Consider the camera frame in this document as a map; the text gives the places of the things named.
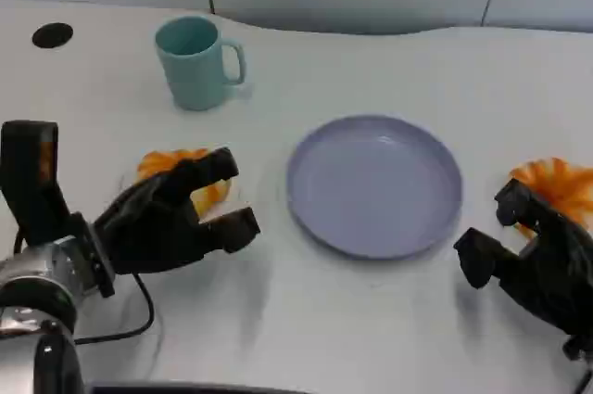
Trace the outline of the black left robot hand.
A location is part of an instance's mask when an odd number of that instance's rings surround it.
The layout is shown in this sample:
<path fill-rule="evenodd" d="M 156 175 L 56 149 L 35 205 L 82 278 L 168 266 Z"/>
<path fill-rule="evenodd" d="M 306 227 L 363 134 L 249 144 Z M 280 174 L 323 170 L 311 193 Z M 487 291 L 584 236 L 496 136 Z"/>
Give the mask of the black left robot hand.
<path fill-rule="evenodd" d="M 247 247 L 260 233 L 250 207 L 201 222 L 190 199 L 193 191 L 238 174 L 233 154 L 222 147 L 124 190 L 94 222 L 114 271 L 161 273 L 215 250 Z"/>

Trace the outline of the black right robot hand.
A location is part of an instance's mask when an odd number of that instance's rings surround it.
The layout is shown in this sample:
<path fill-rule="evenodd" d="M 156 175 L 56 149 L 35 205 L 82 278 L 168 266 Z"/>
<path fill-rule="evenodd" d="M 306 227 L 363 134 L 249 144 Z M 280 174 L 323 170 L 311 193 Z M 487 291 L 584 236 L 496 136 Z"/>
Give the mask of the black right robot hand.
<path fill-rule="evenodd" d="M 511 179 L 495 196 L 503 226 L 535 232 L 514 253 L 497 239 L 469 228 L 454 244 L 468 283 L 491 278 L 517 304 L 569 336 L 592 334 L 592 237 L 525 184 Z"/>

